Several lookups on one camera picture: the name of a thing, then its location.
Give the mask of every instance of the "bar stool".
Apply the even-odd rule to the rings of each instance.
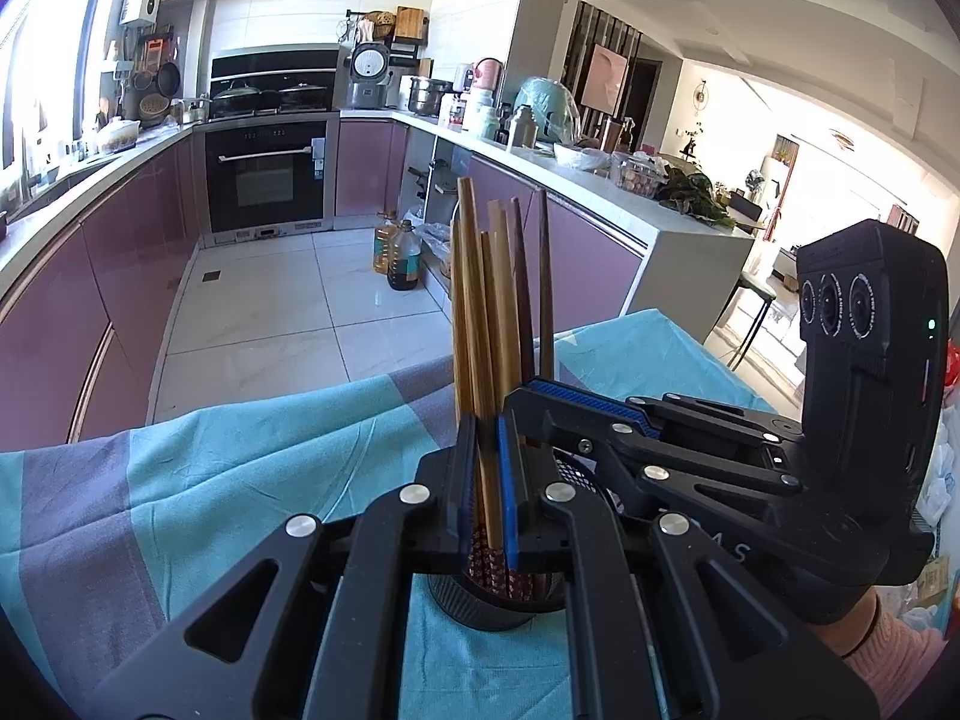
[[[747,356],[747,352],[750,351],[750,345],[754,342],[754,338],[757,337],[757,333],[760,333],[760,327],[767,317],[767,312],[770,311],[771,303],[776,300],[776,292],[773,287],[765,281],[760,281],[757,276],[750,275],[747,271],[741,271],[740,277],[736,280],[736,285],[734,285],[733,290],[731,290],[730,297],[727,298],[727,303],[724,305],[723,311],[720,312],[720,317],[723,316],[728,306],[730,306],[731,301],[733,301],[733,295],[736,295],[737,290],[750,290],[760,297],[763,301],[763,306],[760,308],[760,313],[754,317],[754,323],[750,325],[750,330],[743,338],[740,346],[738,346],[737,351],[733,352],[733,357],[731,357],[731,360],[727,363],[727,367],[731,370],[736,370],[740,363],[743,362],[743,358]]]

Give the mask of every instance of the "oven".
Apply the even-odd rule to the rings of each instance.
[[[336,113],[315,121],[246,117],[206,132],[210,232],[248,240],[332,228]]]

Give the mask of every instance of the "pink painting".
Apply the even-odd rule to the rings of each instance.
[[[587,85],[580,96],[580,103],[612,116],[626,76],[627,57],[603,46],[594,46]]]

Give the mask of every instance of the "wooden cutting board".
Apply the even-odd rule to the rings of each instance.
[[[424,39],[424,9],[419,7],[397,8],[397,25],[394,27],[395,37]]]

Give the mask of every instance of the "white bowl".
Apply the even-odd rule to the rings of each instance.
[[[610,155],[599,148],[576,148],[555,143],[553,153],[558,165],[573,170],[599,170],[610,163]]]

